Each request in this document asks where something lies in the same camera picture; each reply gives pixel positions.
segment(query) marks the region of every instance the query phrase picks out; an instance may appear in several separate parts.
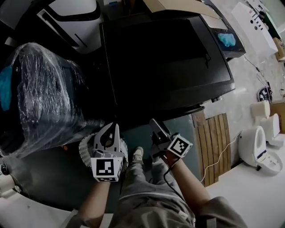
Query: hand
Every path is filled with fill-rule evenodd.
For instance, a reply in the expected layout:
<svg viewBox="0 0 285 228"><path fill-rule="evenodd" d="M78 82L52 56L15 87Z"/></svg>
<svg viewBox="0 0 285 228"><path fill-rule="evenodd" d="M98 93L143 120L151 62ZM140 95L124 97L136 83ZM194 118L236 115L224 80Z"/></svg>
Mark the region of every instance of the hand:
<svg viewBox="0 0 285 228"><path fill-rule="evenodd" d="M163 161L170 167L173 165L174 162L177 161L177 159L179 158L177 155L173 154L172 152L170 151L166 151L165 152L165 157L163 156L162 159Z"/></svg>

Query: blue cloth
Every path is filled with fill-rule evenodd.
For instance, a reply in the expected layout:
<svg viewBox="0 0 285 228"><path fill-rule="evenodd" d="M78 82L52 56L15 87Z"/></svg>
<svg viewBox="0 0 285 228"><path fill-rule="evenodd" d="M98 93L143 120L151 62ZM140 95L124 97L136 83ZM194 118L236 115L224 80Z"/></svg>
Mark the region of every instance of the blue cloth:
<svg viewBox="0 0 285 228"><path fill-rule="evenodd" d="M12 67L5 67L0 73L0 102L3 111L8 111L10 108L12 89Z"/></svg>
<svg viewBox="0 0 285 228"><path fill-rule="evenodd" d="M219 33L218 38L226 47L236 45L235 37L232 34Z"/></svg>

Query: plastic wrap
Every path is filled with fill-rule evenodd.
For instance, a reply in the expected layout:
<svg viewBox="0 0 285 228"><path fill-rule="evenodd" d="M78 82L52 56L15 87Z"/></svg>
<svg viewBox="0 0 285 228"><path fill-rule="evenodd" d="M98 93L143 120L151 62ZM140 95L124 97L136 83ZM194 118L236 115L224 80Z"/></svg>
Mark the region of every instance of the plastic wrap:
<svg viewBox="0 0 285 228"><path fill-rule="evenodd" d="M90 98L74 62L28 43L16 49L6 66L13 68L12 99L10 110L1 115L2 122L10 122L1 129L2 156L23 157L79 141L103 126L102 120L85 118L83 104Z"/></svg>

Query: shoe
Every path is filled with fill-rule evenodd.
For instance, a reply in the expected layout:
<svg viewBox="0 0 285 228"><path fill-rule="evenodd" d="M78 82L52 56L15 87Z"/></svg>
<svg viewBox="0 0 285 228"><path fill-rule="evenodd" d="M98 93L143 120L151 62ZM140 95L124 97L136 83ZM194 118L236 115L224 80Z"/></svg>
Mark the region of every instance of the shoe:
<svg viewBox="0 0 285 228"><path fill-rule="evenodd" d="M133 161L142 161L142 160L143 160L143 148L137 147L134 150Z"/></svg>

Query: tile floor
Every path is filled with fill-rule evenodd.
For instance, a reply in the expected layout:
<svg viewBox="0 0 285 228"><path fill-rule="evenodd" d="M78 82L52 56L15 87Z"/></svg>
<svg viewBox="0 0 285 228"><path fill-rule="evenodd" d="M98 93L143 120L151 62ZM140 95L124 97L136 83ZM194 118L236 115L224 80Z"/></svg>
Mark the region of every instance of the tile floor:
<svg viewBox="0 0 285 228"><path fill-rule="evenodd" d="M285 68L283 63L279 63L275 55L272 55L265 61L262 60L255 51L244 31L237 23L236 19L231 14L231 11L239 0L211 0L222 14L229 21L236 33L241 37L246 50L246 57L259 69L264 71L264 76L269 81L273 99L281 100L282 95L280 89L285 88L283 75ZM246 129L254 124L253 118L250 115L250 105L257 102L257 92L263 87L263 84L257 79L257 71L245 57L235 58L229 62L233 78L235 80L236 89L223 96L221 101L204 104L206 107L204 112L207 118L220 113L227 113L230 129L230 137L234 137L243 129ZM232 163L238 160L237 141L232 144Z"/></svg>

